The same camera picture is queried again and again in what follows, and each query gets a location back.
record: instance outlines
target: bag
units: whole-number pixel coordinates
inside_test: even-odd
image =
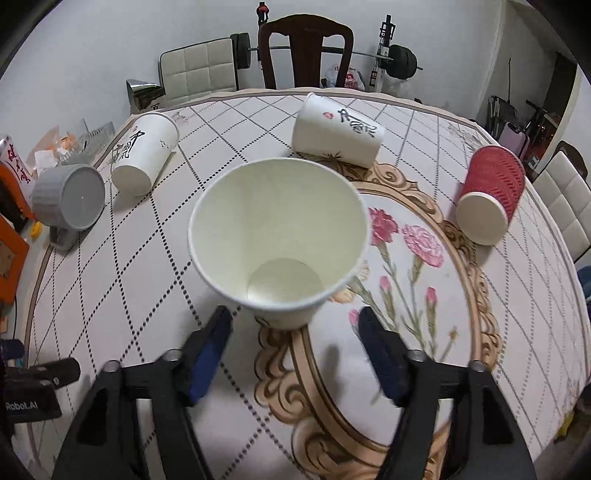
[[[326,86],[327,87],[334,87],[336,84],[336,78],[339,74],[339,65],[334,64],[328,70],[326,70]],[[350,88],[353,90],[360,90],[361,92],[365,91],[365,84],[363,83],[363,77],[361,76],[361,72],[358,69],[354,69],[349,67],[347,72],[347,76],[345,78],[345,88]]]

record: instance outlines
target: barbell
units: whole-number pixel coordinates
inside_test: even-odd
[[[258,51],[258,47],[251,47],[251,38],[248,33],[234,33],[230,35],[232,39],[232,47],[234,49],[234,58],[236,59],[236,68],[239,70],[250,68],[251,53]],[[270,47],[271,50],[289,50],[290,47],[279,46]],[[323,53],[343,54],[343,49],[339,47],[322,47]],[[381,61],[380,68],[383,68],[388,76],[406,80],[412,77],[417,70],[422,70],[417,66],[417,58],[415,54],[406,47],[401,45],[390,45],[388,48],[388,56],[376,55],[371,53],[364,53],[354,51],[355,55],[363,55],[364,57],[372,57]]]

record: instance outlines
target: yellow object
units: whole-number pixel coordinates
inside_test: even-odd
[[[570,424],[573,422],[573,418],[574,411],[570,412],[564,419],[564,422],[562,422],[562,425],[560,426],[560,428],[558,429],[558,433],[556,434],[556,440],[562,437],[566,437],[566,434],[569,432]]]
[[[31,238],[36,240],[41,232],[43,231],[43,224],[41,222],[35,222],[33,228],[31,228]]]

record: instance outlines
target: red paper cup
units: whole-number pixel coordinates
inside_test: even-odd
[[[509,228],[525,187],[525,171],[513,152],[498,145],[472,155],[456,206],[458,227],[473,242],[494,245]]]

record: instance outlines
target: weight plate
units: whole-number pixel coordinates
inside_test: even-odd
[[[234,48],[234,60],[238,70],[251,66],[251,38],[248,33],[234,33],[230,35]]]
[[[391,45],[388,50],[388,57],[392,60],[385,62],[386,73],[394,78],[407,80],[417,71],[417,57],[406,47]]]

